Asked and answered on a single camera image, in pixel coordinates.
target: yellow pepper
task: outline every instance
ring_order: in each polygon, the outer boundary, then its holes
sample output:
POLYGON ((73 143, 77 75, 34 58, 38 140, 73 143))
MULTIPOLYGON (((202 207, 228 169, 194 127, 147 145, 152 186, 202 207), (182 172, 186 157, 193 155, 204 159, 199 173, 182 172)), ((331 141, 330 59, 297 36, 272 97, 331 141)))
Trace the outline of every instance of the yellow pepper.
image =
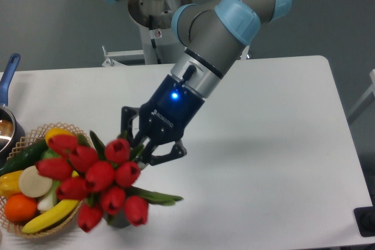
POLYGON ((57 135, 70 135, 70 136, 74 136, 73 133, 71 133, 70 131, 68 130, 65 130, 63 128, 59 128, 59 127, 54 127, 52 129, 49 129, 46 133, 46 143, 48 145, 48 142, 51 138, 57 136, 57 135))
POLYGON ((10 198, 21 193, 18 186, 18 179, 22 172, 23 170, 15 171, 0 177, 0 196, 10 198))

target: white table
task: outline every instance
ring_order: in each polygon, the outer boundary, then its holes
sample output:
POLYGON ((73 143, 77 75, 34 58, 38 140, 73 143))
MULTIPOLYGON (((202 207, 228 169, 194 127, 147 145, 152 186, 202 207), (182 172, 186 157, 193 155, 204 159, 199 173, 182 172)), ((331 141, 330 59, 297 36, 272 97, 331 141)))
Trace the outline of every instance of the white table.
MULTIPOLYGON (((20 71, 9 109, 26 131, 67 122, 108 142, 120 109, 148 101, 171 66, 20 71)), ((353 209, 371 201, 338 92, 319 56, 238 61, 183 138, 188 154, 137 186, 185 198, 149 223, 104 221, 39 241, 3 230, 1 249, 305 249, 368 244, 353 209)), ((170 146, 159 149, 164 153, 170 146)))

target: vase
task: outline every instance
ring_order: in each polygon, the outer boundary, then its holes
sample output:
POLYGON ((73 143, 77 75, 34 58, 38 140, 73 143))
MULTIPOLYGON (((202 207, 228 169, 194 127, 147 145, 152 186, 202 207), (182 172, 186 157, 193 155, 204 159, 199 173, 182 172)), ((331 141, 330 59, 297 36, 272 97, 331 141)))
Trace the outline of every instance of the vase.
POLYGON ((115 216, 111 216, 105 213, 103 218, 108 225, 114 228, 126 228, 127 226, 131 225, 130 222, 126 219, 123 210, 118 212, 115 216))

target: red tulip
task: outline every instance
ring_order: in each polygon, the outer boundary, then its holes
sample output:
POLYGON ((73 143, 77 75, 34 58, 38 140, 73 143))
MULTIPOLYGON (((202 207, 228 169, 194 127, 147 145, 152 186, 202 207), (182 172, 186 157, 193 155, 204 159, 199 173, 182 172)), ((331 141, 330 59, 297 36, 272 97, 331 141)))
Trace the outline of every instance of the red tulip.
POLYGON ((48 147, 61 155, 63 158, 67 158, 69 153, 73 151, 77 145, 77 137, 70 135, 56 135, 50 138, 48 141, 48 147))
POLYGON ((124 139, 116 139, 105 147, 104 154, 109 161, 122 164, 129 160, 130 144, 124 139))
POLYGON ((40 160, 35 166, 39 175, 58 181, 70 178, 73 172, 73 168, 63 158, 40 160))
POLYGON ((115 179, 115 170, 107 161, 95 162, 88 168, 84 188, 93 193, 97 193, 109 187, 115 179))
POLYGON ((115 180, 121 187, 129 187, 136 181, 139 174, 141 170, 135 162, 125 162, 117 168, 115 180))
POLYGON ((118 187, 112 186, 100 195, 100 205, 109 215, 116 215, 125 203, 125 191, 118 187))
POLYGON ((99 156, 95 149, 79 145, 69 154, 69 161, 77 171, 84 173, 99 161, 99 156))
POLYGON ((56 190, 56 195, 59 200, 63 199, 75 199, 83 200, 88 195, 84 189, 85 179, 84 177, 73 177, 66 179, 56 190))
POLYGON ((84 232, 89 232, 99 224, 102 217, 103 209, 98 203, 93 207, 90 207, 85 203, 78 214, 77 223, 84 232))
POLYGON ((148 202, 139 196, 131 196, 125 202, 124 213, 132 225, 144 225, 147 223, 148 202))

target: tulip bouquet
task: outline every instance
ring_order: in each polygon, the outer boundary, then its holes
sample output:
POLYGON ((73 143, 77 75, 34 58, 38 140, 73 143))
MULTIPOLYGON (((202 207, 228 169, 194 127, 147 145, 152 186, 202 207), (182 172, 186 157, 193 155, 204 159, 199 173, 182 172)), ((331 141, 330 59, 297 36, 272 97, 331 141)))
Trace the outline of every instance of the tulip bouquet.
POLYGON ((56 190, 59 200, 85 200, 78 214, 78 226, 92 230, 103 218, 110 224, 121 210, 134 226, 146 224, 149 204, 174 205, 182 197, 134 187, 141 174, 137 156, 143 145, 131 148, 124 132, 106 146, 90 132, 94 147, 85 137, 70 132, 46 135, 46 142, 61 157, 36 163, 40 175, 61 181, 56 190))

